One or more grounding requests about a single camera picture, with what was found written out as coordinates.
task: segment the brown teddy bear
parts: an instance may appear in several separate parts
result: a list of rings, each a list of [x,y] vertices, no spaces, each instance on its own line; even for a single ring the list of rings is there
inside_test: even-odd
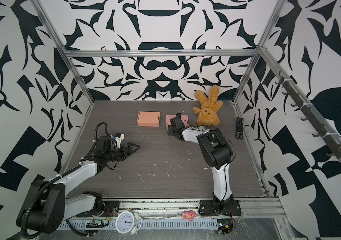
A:
[[[199,126],[217,126],[220,123],[220,119],[218,119],[216,113],[218,110],[221,109],[223,104],[221,101],[217,101],[219,92],[220,88],[217,85],[213,85],[210,89],[208,99],[203,91],[196,91],[195,97],[200,101],[201,109],[198,107],[194,107],[193,112],[198,114],[197,124]]]

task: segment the tv remote control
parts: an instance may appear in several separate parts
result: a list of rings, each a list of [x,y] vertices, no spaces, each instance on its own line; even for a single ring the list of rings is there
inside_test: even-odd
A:
[[[236,123],[236,138],[237,139],[243,138],[243,129],[244,129],[244,118],[237,118],[237,123]]]

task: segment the white paint speck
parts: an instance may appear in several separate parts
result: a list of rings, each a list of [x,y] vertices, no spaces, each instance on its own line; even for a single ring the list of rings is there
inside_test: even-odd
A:
[[[139,173],[137,173],[137,175],[141,178],[141,181],[143,181],[143,184],[145,185],[145,182],[144,182],[143,178],[139,175]]]

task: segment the clock face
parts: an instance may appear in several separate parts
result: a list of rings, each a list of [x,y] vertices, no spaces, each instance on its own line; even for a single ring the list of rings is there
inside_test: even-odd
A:
[[[117,228],[122,231],[128,231],[133,224],[133,216],[131,214],[122,214],[117,220],[116,225]]]

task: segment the wood grain surface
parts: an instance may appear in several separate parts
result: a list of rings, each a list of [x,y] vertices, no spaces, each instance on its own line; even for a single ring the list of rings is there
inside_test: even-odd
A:
[[[108,124],[109,134],[125,134],[123,143],[132,142],[141,148],[125,161],[118,162],[115,170],[104,168],[99,174],[84,181],[68,197],[84,191],[98,192],[107,198],[212,197],[212,170],[206,164],[199,145],[170,137],[165,130],[166,115],[176,113],[187,114],[190,124],[196,126],[197,115],[192,109],[194,106],[200,107],[200,103],[97,101],[68,169],[76,166],[91,148],[95,127],[100,122]],[[160,112],[160,127],[138,127],[136,120],[139,111]],[[229,167],[233,195],[262,196],[245,142],[235,138],[236,116],[230,102],[224,103],[218,116],[221,123],[217,127],[233,142],[236,149],[236,158]],[[103,126],[98,130],[98,136],[102,135],[105,135]]]

